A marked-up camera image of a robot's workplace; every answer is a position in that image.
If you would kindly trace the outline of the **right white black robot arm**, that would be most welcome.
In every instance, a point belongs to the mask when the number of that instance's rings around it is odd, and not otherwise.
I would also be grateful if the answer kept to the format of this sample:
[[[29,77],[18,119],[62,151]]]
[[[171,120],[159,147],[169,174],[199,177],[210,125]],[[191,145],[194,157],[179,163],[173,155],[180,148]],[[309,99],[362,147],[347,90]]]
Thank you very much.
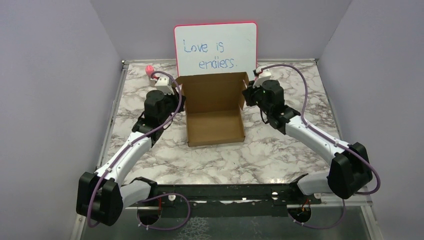
[[[312,194],[335,194],[348,199],[373,179],[366,148],[359,142],[349,144],[326,132],[304,124],[300,112],[285,104],[284,90],[277,80],[266,80],[255,87],[249,81],[242,91],[247,106],[257,106],[266,123],[318,154],[330,169],[298,177],[288,190],[289,199],[300,204]]]

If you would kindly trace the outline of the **brown cardboard box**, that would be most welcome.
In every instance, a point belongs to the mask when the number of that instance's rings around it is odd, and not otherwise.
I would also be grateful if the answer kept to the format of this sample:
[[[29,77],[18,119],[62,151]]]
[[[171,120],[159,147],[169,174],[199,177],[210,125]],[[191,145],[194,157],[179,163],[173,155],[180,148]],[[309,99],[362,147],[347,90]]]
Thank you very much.
[[[245,140],[242,110],[246,72],[179,76],[186,97],[186,134],[189,147],[241,143]]]

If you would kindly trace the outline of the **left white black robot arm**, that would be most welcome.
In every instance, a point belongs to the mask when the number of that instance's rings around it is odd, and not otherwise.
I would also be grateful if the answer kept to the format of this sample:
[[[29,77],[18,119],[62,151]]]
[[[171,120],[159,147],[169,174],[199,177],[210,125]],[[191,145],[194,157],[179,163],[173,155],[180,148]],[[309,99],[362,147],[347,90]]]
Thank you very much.
[[[112,226],[124,208],[141,201],[152,205],[157,200],[155,181],[143,177],[123,185],[135,163],[159,140],[176,114],[184,111],[186,97],[176,90],[165,94],[149,91],[144,111],[137,118],[126,142],[115,155],[95,172],[84,172],[78,180],[76,212],[86,217],[86,224]]]

